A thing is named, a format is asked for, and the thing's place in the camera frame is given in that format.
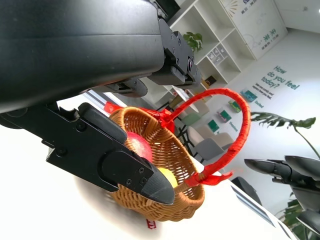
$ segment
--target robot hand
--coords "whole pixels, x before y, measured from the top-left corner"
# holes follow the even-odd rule
[[[174,202],[169,181],[125,147],[127,135],[114,122],[88,104],[79,111],[56,104],[90,89],[140,97],[142,76],[181,88],[200,83],[191,48],[152,4],[1,1],[0,53],[0,124],[39,136],[53,149],[49,163],[103,189],[120,184]]]

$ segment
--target red basket handle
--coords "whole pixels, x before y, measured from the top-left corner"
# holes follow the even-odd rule
[[[241,148],[244,146],[247,140],[249,130],[250,130],[250,124],[251,124],[250,107],[240,94],[228,88],[209,89],[190,98],[188,101],[183,103],[180,107],[178,107],[171,115],[166,115],[163,118],[162,120],[163,122],[161,122],[161,125],[163,127],[166,127],[168,123],[172,122],[188,106],[190,106],[191,104],[193,104],[194,102],[200,99],[203,99],[204,97],[208,97],[211,95],[228,96],[233,100],[235,100],[236,103],[240,106],[243,114],[243,120],[242,120],[242,126],[241,126],[239,136],[237,137],[235,142],[229,147],[227,152],[218,161],[205,166],[203,172],[199,174],[196,173],[190,176],[184,181],[184,183],[177,186],[175,188],[176,193],[183,192],[184,190],[190,187],[197,186],[198,184],[217,185],[219,182],[229,178],[232,175],[231,172],[227,174],[223,174],[221,176],[213,176],[212,174],[219,171],[220,169],[225,167],[228,163],[230,163],[230,161],[237,155],[237,153],[241,150]]]

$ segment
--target wicker basket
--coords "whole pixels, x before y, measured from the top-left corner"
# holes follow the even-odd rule
[[[216,92],[210,90],[207,90],[206,92],[207,94],[200,94],[199,96],[194,97],[193,99],[190,99],[184,103],[183,106],[178,108],[177,111],[172,114],[172,117],[175,118],[178,116],[178,114],[182,112],[183,109],[185,109],[189,104],[205,96],[217,94]],[[235,99],[238,104],[242,106],[242,110],[246,109],[246,111],[243,112],[243,116],[245,117],[244,122],[246,121],[246,124],[248,124],[248,121],[250,121],[250,111],[248,111],[249,107],[241,96],[234,92],[233,94],[235,94],[235,96],[228,94],[224,95],[228,95],[229,97]],[[215,170],[212,168],[208,171],[208,168],[206,167],[207,169],[205,168],[202,173],[197,174],[197,170],[188,151],[177,139],[177,137],[167,128],[162,127],[158,119],[154,118],[144,110],[136,107],[125,107],[114,111],[110,118],[126,132],[133,132],[145,138],[152,149],[152,163],[157,168],[165,168],[170,170],[178,182],[178,186],[174,189],[175,199],[173,205],[156,203],[122,185],[119,185],[119,190],[117,192],[111,194],[114,200],[118,204],[128,209],[132,209],[141,213],[148,220],[170,220],[177,222],[182,219],[191,218],[195,211],[204,202],[205,191],[201,184],[189,187],[186,184],[186,180],[194,175],[197,175],[198,178],[203,179],[208,174],[211,175],[213,172],[215,172]],[[240,135],[242,135],[241,138],[243,139],[244,137],[247,138],[248,134],[243,136],[243,133],[240,133]],[[128,139],[126,140],[125,145],[131,151],[135,151],[135,148]],[[236,152],[238,152],[241,147],[242,146],[233,144],[233,147],[231,146],[229,148],[231,152],[228,150],[228,152],[224,155],[224,157],[228,157],[228,160],[224,160],[222,166],[226,165],[227,162],[230,161],[235,154],[237,154]]]

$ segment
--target poster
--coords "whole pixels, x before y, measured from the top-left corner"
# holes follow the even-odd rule
[[[257,59],[288,33],[271,0],[220,1]]]

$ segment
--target apple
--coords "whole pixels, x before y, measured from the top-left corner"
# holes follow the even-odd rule
[[[135,149],[135,153],[152,163],[152,150],[147,140],[134,132],[127,131],[126,133],[128,135],[127,139]]]

